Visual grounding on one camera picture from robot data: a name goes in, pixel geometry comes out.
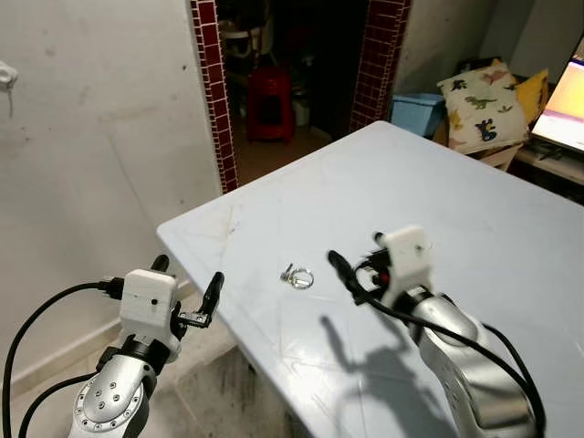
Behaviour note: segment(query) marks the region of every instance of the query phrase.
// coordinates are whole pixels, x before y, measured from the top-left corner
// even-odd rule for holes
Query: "cushion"
[[[526,116],[506,64],[467,71],[437,85],[448,109],[449,148],[472,153],[527,139]]]
[[[539,117],[548,102],[548,70],[541,70],[525,82],[515,85],[515,91],[527,124],[530,124]]]
[[[503,64],[503,61],[501,59],[499,59],[498,57],[494,58],[493,61],[491,62],[492,66],[499,66]],[[517,83],[517,78],[515,76],[513,76],[513,83],[516,84]]]

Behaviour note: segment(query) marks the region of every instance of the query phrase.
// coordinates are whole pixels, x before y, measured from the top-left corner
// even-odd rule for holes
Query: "metal ring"
[[[290,273],[288,282],[294,289],[308,289],[314,283],[314,275],[309,269],[299,267]]]

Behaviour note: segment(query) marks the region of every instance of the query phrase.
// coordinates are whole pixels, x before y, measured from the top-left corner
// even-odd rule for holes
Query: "computer monitor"
[[[584,152],[584,36],[532,134]]]

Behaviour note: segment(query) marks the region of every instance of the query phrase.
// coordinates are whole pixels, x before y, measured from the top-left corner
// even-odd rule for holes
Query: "small metal clip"
[[[280,274],[280,279],[289,283],[294,289],[308,289],[311,287],[314,283],[312,272],[305,267],[292,270],[293,265],[291,263],[287,270]]]

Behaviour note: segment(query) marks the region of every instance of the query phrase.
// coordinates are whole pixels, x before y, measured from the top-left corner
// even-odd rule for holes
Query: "floor tile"
[[[140,438],[204,438],[205,436],[174,388],[159,389],[152,395],[150,415]]]
[[[182,377],[177,391],[208,437],[306,437],[239,349]]]
[[[245,122],[234,118],[234,148],[240,184],[279,169],[330,143],[329,139],[313,133],[308,127],[297,128],[292,141],[248,141]]]

